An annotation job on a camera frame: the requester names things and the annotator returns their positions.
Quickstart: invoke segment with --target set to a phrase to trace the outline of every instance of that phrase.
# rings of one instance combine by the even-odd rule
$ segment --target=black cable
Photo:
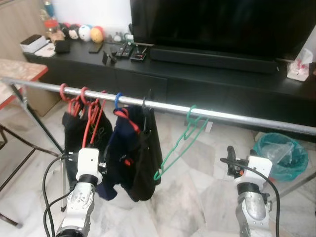
[[[72,192],[72,190],[70,190],[67,194],[63,195],[62,197],[56,199],[55,201],[53,201],[50,205],[47,206],[47,208],[45,209],[44,211],[44,215],[43,215],[43,222],[44,222],[44,229],[45,229],[45,232],[46,232],[46,235],[47,237],[50,237],[49,235],[49,231],[48,231],[48,227],[47,227],[47,223],[46,223],[46,216],[47,216],[47,213],[50,212],[50,207],[55,204],[56,202],[60,201],[61,199],[64,199],[65,197],[67,197],[70,193]]]
[[[220,161],[224,162],[226,164],[233,164],[233,165],[238,166],[240,168],[250,170],[250,171],[254,172],[255,174],[259,175],[261,178],[266,180],[271,185],[271,187],[273,188],[273,190],[274,190],[274,192],[276,194],[276,237],[279,237],[280,195],[278,194],[278,191],[277,191],[277,188],[275,187],[275,185],[266,176],[264,176],[262,173],[258,172],[257,170],[254,170],[252,168],[249,168],[248,166],[239,164],[239,163],[237,163],[235,161],[231,161],[231,160],[228,160],[226,158],[220,158]]]
[[[49,169],[51,168],[51,166],[58,160],[63,160],[64,158],[63,157],[58,157],[56,159],[54,159],[49,165],[48,167],[46,168],[46,171],[44,173],[44,176],[43,176],[43,182],[42,182],[42,192],[43,192],[43,196],[44,196],[44,201],[45,201],[45,205],[46,205],[46,208],[48,207],[48,199],[47,199],[47,194],[46,194],[46,188],[45,188],[45,185],[46,185],[46,177],[47,177],[47,174],[48,174],[48,171]],[[51,215],[51,212],[50,212],[50,209],[48,209],[48,217],[49,217],[49,222],[50,222],[50,227],[51,227],[51,235],[52,237],[55,236],[55,229],[54,229],[54,222],[53,222],[53,217]]]

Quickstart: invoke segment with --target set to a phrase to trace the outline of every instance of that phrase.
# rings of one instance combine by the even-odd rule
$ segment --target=green hanger
[[[195,109],[197,106],[193,105],[188,113],[187,113],[187,122],[188,122],[188,126],[187,129],[184,131],[184,133],[179,137],[178,141],[176,142],[176,145],[170,150],[170,152],[167,154],[166,158],[163,160],[162,164],[161,164],[161,173],[159,173],[159,171],[157,171],[154,175],[154,180],[158,180],[171,166],[173,166],[173,164],[192,146],[192,144],[196,141],[196,139],[198,138],[198,136],[201,134],[201,132],[204,130],[205,126],[207,125],[207,122],[209,121],[209,118],[205,121],[205,123],[203,124],[203,126],[201,127],[201,129],[198,131],[197,135],[195,136],[195,138],[193,139],[193,141],[187,146],[186,149],[184,149],[184,151],[165,169],[163,166],[166,163],[166,161],[168,160],[168,158],[170,157],[170,155],[176,150],[176,148],[178,147],[180,141],[183,139],[184,141],[187,140],[192,133],[196,130],[197,125],[198,125],[198,121],[200,121],[200,119],[202,118],[202,116],[197,117],[196,119],[190,118],[190,114],[191,114],[191,110]],[[188,133],[191,125],[193,126],[192,131]]]

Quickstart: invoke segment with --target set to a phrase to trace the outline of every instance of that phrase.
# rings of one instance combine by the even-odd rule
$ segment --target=teal plastic bag
[[[308,164],[306,150],[297,141],[279,133],[263,135],[253,149],[258,156],[272,161],[270,176],[278,181],[294,180]]]

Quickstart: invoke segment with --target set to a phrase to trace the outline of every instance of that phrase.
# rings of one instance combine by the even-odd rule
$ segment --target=smartphone
[[[94,43],[89,49],[89,53],[98,53],[102,48],[103,43]]]

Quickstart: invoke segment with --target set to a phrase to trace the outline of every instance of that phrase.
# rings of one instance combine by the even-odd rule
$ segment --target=soundbar
[[[266,60],[265,58],[160,45],[154,45],[151,48],[150,58],[165,62],[266,74],[274,73],[277,70],[277,63],[274,60]]]

